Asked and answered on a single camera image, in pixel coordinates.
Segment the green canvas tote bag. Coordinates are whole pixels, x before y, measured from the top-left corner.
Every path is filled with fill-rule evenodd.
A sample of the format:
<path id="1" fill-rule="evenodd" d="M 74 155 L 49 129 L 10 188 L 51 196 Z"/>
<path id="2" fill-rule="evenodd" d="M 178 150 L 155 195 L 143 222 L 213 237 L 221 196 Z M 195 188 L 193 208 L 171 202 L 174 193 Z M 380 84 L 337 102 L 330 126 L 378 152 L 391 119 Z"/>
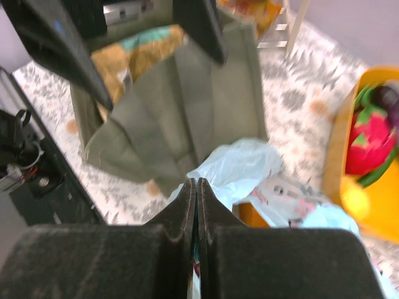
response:
<path id="1" fill-rule="evenodd" d="M 153 179 L 169 194 L 215 148 L 267 139 L 254 25 L 219 14 L 223 66 L 189 40 L 129 87 L 106 120 L 84 89 L 70 86 L 85 162 L 136 183 Z"/>

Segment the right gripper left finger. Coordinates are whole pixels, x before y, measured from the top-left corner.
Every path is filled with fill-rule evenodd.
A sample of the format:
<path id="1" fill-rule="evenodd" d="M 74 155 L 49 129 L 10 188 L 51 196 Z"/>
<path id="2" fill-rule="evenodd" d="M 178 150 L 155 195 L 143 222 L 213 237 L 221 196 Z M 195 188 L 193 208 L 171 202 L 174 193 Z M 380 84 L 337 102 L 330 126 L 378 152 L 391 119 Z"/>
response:
<path id="1" fill-rule="evenodd" d="M 191 298 L 196 183 L 144 225 L 36 225 L 1 270 L 2 298 Z"/>

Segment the light blue plastic bag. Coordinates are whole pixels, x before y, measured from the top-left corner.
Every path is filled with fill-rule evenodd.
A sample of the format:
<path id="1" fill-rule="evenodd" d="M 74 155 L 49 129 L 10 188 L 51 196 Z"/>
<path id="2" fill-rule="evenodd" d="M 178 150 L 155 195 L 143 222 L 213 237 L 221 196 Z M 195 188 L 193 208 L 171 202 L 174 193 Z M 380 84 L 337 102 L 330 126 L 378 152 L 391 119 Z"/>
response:
<path id="1" fill-rule="evenodd" d="M 217 147 L 187 178 L 208 180 L 229 210 L 248 203 L 271 228 L 343 229 L 360 237 L 355 220 L 323 193 L 283 172 L 269 143 L 243 138 Z"/>

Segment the brown paper snack bag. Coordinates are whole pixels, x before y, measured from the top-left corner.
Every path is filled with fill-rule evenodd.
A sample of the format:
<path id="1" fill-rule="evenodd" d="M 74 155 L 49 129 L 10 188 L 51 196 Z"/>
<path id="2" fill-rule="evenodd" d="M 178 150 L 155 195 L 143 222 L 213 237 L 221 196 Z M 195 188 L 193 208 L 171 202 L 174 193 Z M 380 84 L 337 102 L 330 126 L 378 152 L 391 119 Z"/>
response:
<path id="1" fill-rule="evenodd" d="M 178 25 L 143 31 L 92 53 L 91 59 L 111 96 L 119 102 L 146 71 L 183 45 L 185 31 Z"/>

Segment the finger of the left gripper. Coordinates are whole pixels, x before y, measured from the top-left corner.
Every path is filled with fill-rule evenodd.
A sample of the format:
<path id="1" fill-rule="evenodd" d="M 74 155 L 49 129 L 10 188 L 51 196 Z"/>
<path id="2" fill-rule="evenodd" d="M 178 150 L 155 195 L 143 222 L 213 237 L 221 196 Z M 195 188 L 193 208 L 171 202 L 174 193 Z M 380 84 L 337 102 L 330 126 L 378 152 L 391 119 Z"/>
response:
<path id="1" fill-rule="evenodd" d="M 113 109 L 87 46 L 107 32 L 102 1 L 1 1 L 1 6 L 37 63 L 82 87 L 106 110 Z"/>
<path id="2" fill-rule="evenodd" d="M 173 20 L 216 63 L 226 63 L 228 50 L 216 1 L 174 0 Z"/>

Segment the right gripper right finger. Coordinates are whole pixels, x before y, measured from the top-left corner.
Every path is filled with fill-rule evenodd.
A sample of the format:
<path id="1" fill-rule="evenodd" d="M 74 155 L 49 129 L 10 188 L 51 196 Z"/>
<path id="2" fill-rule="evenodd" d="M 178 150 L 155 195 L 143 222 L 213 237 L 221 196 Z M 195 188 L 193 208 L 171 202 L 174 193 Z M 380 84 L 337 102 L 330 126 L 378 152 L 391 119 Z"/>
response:
<path id="1" fill-rule="evenodd" d="M 202 298 L 383 298 L 355 234 L 248 227 L 207 180 L 197 190 Z"/>

